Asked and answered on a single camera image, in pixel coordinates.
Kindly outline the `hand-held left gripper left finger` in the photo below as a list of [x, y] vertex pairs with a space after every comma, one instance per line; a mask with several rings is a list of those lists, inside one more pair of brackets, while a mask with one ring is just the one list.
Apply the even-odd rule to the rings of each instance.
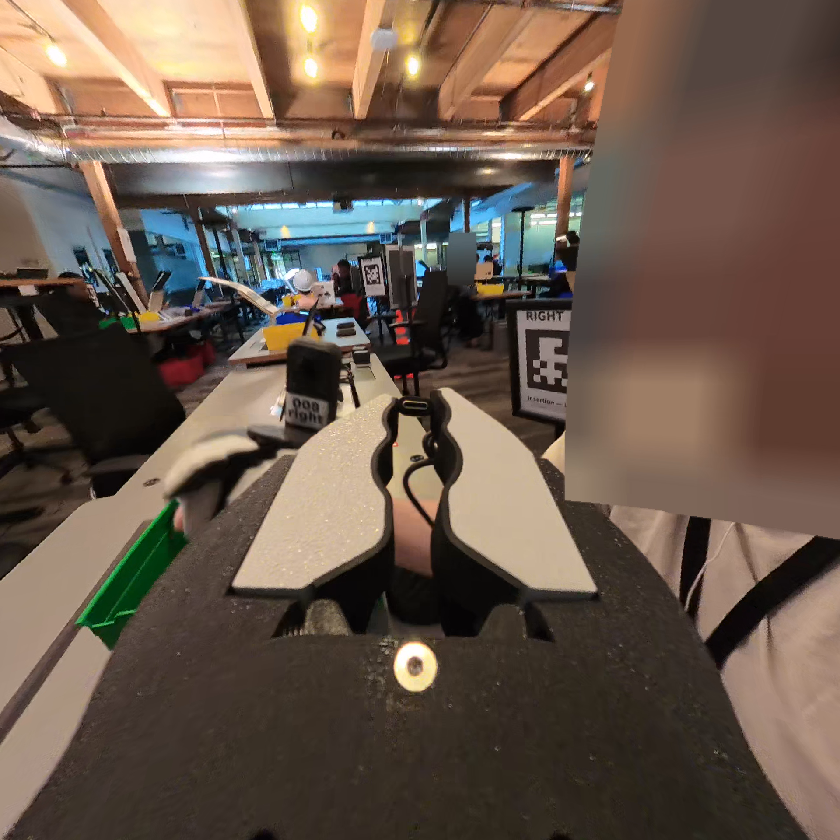
[[380, 594], [394, 568], [397, 401], [378, 395], [309, 439], [291, 461], [232, 583], [238, 595], [303, 599], [347, 583]]

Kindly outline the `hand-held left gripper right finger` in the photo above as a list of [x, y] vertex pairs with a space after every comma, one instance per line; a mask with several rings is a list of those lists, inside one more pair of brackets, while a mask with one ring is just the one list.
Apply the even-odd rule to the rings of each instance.
[[597, 588], [528, 447], [449, 387], [430, 395], [435, 571], [462, 603], [591, 600]]

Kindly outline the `person's right forearm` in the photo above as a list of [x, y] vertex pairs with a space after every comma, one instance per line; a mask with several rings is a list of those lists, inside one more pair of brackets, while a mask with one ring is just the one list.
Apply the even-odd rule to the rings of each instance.
[[433, 525], [408, 499], [394, 499], [392, 509], [395, 567], [431, 579]]

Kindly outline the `person's right hand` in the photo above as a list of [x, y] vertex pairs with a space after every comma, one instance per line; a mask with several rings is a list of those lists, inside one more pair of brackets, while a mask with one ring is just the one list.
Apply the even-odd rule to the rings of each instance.
[[268, 426], [214, 434], [195, 443], [163, 479], [164, 499], [176, 502], [176, 530], [186, 539], [195, 536], [226, 507], [246, 472], [300, 446], [284, 430]]

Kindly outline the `grey desk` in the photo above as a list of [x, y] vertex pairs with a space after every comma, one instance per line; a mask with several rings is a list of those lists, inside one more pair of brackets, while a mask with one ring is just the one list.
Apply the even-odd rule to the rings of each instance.
[[[311, 327], [308, 335], [311, 335], [314, 340], [318, 340], [321, 343], [334, 344], [341, 349], [342, 354], [350, 354], [356, 349], [369, 349], [371, 347], [371, 339], [362, 330], [361, 326], [356, 321], [350, 320], [349, 323], [353, 329], [341, 329], [340, 324], [345, 322], [341, 318], [326, 319], [322, 321], [323, 331], [319, 335], [316, 334], [314, 327]], [[246, 368], [285, 362], [288, 355], [289, 343], [299, 338], [299, 336], [293, 336], [284, 346], [280, 346], [279, 344], [276, 347], [269, 346], [271, 330], [277, 331], [278, 329], [283, 330], [285, 328], [284, 325], [276, 328], [264, 327], [235, 351], [228, 359], [228, 362], [231, 365], [240, 365]]]

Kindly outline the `red storage bin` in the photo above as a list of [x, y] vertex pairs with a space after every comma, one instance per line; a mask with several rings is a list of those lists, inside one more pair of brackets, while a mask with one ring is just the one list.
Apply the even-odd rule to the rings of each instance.
[[215, 360], [215, 347], [206, 340], [172, 345], [154, 356], [158, 372], [172, 390], [196, 382]]

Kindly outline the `black office chair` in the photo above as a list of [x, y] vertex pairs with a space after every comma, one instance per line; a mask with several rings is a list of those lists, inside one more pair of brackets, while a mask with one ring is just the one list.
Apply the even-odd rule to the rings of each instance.
[[406, 320], [387, 325], [392, 342], [374, 351], [387, 374], [399, 382], [403, 396], [409, 396], [409, 386], [420, 396], [421, 373], [448, 367], [444, 326], [449, 303], [447, 272], [426, 273], [416, 305], [406, 311]]
[[4, 353], [81, 452], [95, 498], [114, 496], [186, 420], [141, 336], [120, 324]]

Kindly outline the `black framed marker sign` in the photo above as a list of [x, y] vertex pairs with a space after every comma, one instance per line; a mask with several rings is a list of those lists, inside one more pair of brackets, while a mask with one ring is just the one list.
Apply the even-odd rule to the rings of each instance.
[[564, 430], [572, 298], [507, 306], [511, 409], [515, 417]]

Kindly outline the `green plastic bin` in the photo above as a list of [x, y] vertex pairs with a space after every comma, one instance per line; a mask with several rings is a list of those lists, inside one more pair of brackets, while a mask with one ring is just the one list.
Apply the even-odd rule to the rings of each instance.
[[78, 628], [90, 631], [109, 651], [115, 648], [154, 583], [187, 544], [184, 532], [175, 525], [178, 510], [178, 501], [171, 500], [141, 530], [76, 620]]

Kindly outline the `person's white shirt torso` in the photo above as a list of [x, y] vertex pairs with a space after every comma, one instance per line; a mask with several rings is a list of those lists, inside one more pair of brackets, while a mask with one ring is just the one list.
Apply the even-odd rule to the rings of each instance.
[[630, 507], [577, 479], [568, 435], [545, 452], [664, 580], [721, 678], [751, 750], [809, 838], [839, 835], [838, 491], [799, 531]]

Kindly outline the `silver ventilation duct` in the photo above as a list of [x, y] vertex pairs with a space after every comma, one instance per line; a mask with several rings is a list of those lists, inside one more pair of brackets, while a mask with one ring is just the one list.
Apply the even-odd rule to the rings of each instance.
[[556, 161], [594, 148], [594, 128], [532, 122], [292, 119], [24, 119], [2, 115], [2, 145], [59, 164]]

